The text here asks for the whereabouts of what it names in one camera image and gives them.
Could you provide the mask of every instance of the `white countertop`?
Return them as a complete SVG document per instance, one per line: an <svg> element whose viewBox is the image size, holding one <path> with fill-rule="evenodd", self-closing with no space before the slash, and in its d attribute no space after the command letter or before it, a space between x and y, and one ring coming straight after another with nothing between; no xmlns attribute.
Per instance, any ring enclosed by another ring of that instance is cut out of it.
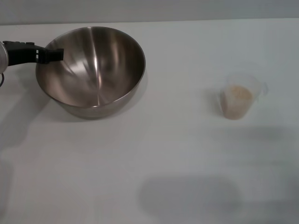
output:
<svg viewBox="0 0 299 224"><path fill-rule="evenodd" d="M135 38L145 77L122 111L86 121L44 95L34 64L7 69L1 223L298 223L299 19L1 26L0 40L84 26ZM270 89L239 121L213 98L235 72Z"/></svg>

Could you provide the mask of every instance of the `stainless steel bowl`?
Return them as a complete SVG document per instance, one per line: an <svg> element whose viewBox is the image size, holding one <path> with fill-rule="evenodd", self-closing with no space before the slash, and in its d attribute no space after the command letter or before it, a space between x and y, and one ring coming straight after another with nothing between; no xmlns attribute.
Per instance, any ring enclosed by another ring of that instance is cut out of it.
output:
<svg viewBox="0 0 299 224"><path fill-rule="evenodd" d="M101 118L121 109L145 71L139 44L112 28L76 29L47 48L63 48L64 60L36 66L40 87L66 111L83 118Z"/></svg>

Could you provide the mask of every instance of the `plastic measuring cup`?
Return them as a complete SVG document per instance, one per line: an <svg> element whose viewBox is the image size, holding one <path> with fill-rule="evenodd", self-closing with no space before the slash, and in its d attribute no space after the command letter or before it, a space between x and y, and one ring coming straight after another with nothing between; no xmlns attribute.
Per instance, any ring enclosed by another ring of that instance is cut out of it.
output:
<svg viewBox="0 0 299 224"><path fill-rule="evenodd" d="M268 93L266 83L247 74L230 75L220 91L219 100L224 117L237 120L244 117L253 102Z"/></svg>

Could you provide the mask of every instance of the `white wall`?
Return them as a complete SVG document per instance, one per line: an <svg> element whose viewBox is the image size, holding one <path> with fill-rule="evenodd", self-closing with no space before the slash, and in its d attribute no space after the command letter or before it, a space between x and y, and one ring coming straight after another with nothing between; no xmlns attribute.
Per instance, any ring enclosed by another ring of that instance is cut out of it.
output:
<svg viewBox="0 0 299 224"><path fill-rule="evenodd" d="M0 24L299 17L299 0L0 0Z"/></svg>

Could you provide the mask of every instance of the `bowl rim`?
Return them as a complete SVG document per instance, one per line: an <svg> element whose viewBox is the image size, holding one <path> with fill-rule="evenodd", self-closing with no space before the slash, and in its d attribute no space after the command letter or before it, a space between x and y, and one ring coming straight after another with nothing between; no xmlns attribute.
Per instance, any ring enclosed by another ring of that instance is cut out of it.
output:
<svg viewBox="0 0 299 224"><path fill-rule="evenodd" d="M83 30L83 29L92 29L92 28L104 28L104 29L111 29L111 30L114 30L114 31L117 31L117 32L120 32L126 36L128 36L130 39L132 39L136 44L137 46L139 47L139 49L141 50L142 52L142 56L143 56L143 60L144 60L144 68L143 68L143 71L142 71L142 75L139 79L139 81L136 83L135 86L133 86L133 88L128 91L125 95L123 95L122 97L110 102L110 103L106 103L106 104L102 104L102 105L95 105L95 106L76 106L76 105L71 105L71 104L67 104L67 103L64 103L58 99L55 99L54 97L52 97L50 94L48 94L42 87L41 85L39 84L38 82L38 79L37 80L37 83L39 85L39 87L42 89L42 91L47 95L49 96L51 99L55 100L56 102L60 103L60 104L63 104L63 105L66 105L66 106L70 106L70 107L73 107L73 108L78 108L78 109L88 109L88 108L100 108L100 107L104 107L104 106L107 106L107 105L111 105L113 103L116 103L117 101L121 101L123 98L125 98L127 95L129 95L131 92L133 92L139 85L139 83L141 82L143 76L144 76L144 73L145 73L145 69L146 69L146 59L145 59L145 54L144 54L144 51L142 49L142 47L140 46L140 44L133 38L131 37L129 34L126 34L125 32L123 31L120 31L118 29L114 29L114 28L110 28L110 27L99 27L99 26L89 26L89 27L81 27L81 28L77 28L77 29L73 29L73 30L70 30L66 33L63 33L61 35L59 35L58 37L56 37L54 40L50 41L50 43L47 44L46 48L49 47L50 44L52 44L55 40L57 40L58 38L66 35L66 34L69 34L71 32L75 32L75 31L78 31L78 30ZM38 70L38 67L39 67L39 64L36 65L36 76L37 76L37 70Z"/></svg>

